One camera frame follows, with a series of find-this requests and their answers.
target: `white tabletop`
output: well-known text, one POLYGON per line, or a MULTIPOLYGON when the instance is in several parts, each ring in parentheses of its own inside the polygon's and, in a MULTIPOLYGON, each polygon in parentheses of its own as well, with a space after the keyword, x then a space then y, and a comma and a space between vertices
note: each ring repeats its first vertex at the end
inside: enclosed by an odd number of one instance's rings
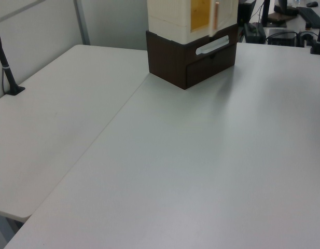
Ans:
POLYGON ((146 51, 76 46, 2 97, 0 214, 27 220, 147 74, 146 51))
POLYGON ((12 248, 320 248, 320 56, 238 44, 188 90, 149 75, 12 248))

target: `stacked container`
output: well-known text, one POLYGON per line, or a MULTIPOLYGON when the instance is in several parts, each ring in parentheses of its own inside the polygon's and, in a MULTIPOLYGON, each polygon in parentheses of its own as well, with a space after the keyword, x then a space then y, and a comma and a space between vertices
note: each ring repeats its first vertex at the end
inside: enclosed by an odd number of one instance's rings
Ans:
POLYGON ((147 0, 149 31, 187 44, 237 23, 238 0, 147 0))

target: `white handle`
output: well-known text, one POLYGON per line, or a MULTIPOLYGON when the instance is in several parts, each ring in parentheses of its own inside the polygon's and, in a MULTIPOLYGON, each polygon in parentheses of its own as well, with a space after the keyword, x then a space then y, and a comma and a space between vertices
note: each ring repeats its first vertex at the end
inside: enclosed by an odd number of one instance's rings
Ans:
POLYGON ((200 48, 197 48, 196 54, 209 53, 209 52, 214 51, 215 49, 223 47, 226 44, 229 44, 229 36, 228 35, 221 37, 220 39, 217 39, 211 43, 208 43, 200 48))

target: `black device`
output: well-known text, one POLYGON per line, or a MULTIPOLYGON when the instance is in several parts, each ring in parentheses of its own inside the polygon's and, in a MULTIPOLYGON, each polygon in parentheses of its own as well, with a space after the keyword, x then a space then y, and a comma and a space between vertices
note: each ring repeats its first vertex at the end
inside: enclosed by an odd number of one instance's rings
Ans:
POLYGON ((264 44, 266 34, 261 23, 244 23, 244 36, 247 43, 264 44))
POLYGON ((0 38, 0 61, 1 61, 1 64, 2 64, 2 68, 5 72, 5 75, 9 81, 9 84, 10 84, 10 90, 8 92, 6 92, 6 94, 8 95, 17 95, 18 93, 22 92, 23 90, 25 90, 24 87, 20 87, 16 84, 15 82, 15 79, 13 77, 13 74, 11 72, 11 69, 10 69, 10 66, 9 66, 9 63, 5 57, 5 54, 4 54, 4 51, 3 51, 3 48, 2 48, 2 41, 1 41, 1 38, 0 38))
POLYGON ((256 0, 239 0, 237 23, 243 27, 244 23, 248 23, 255 6, 256 0))
MULTIPOLYGON (((265 0, 263 2, 263 10, 262 10, 262 18, 261 18, 261 23, 262 26, 264 27, 286 27, 285 20, 286 19, 278 19, 279 21, 274 23, 274 22, 269 22, 268 20, 268 12, 269 12, 269 5, 270 5, 270 0, 265 0)), ((292 7, 288 8, 288 1, 287 0, 279 0, 279 4, 274 7, 274 10, 276 9, 277 12, 281 12, 283 15, 286 16, 295 16, 295 10, 292 7)))
POLYGON ((293 30, 271 29, 269 30, 268 45, 294 47, 296 34, 293 30))
POLYGON ((313 8, 313 7, 317 7, 319 4, 317 2, 310 2, 308 4, 306 4, 306 7, 309 8, 313 8))
POLYGON ((304 20, 311 24, 312 28, 320 29, 320 17, 311 8, 297 7, 299 14, 304 20))
POLYGON ((291 7, 291 6, 287 6, 286 7, 286 11, 283 12, 282 8, 280 7, 280 5, 274 5, 274 11, 276 13, 280 13, 286 16, 296 16, 299 14, 299 10, 297 8, 291 7))

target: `white desk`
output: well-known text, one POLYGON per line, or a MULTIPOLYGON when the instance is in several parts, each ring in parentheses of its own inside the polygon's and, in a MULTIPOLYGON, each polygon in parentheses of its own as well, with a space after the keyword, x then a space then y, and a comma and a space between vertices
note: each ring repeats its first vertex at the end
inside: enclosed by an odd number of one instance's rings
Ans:
POLYGON ((0 214, 26 221, 147 74, 146 51, 76 46, 1 98, 0 214))
POLYGON ((238 44, 188 90, 149 75, 13 248, 320 248, 320 56, 238 44))

